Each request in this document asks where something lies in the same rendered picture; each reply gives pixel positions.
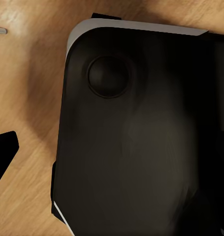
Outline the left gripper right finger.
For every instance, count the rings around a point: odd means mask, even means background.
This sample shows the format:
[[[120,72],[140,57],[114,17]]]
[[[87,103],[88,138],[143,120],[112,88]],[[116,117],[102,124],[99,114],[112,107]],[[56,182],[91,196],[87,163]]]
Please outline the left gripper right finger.
[[[217,133],[214,148],[224,162],[224,131]]]

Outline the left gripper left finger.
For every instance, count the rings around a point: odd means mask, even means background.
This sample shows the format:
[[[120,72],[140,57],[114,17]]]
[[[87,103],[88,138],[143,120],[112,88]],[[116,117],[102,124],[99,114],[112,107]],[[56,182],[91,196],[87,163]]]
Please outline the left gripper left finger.
[[[15,131],[0,134],[0,179],[19,149]]]

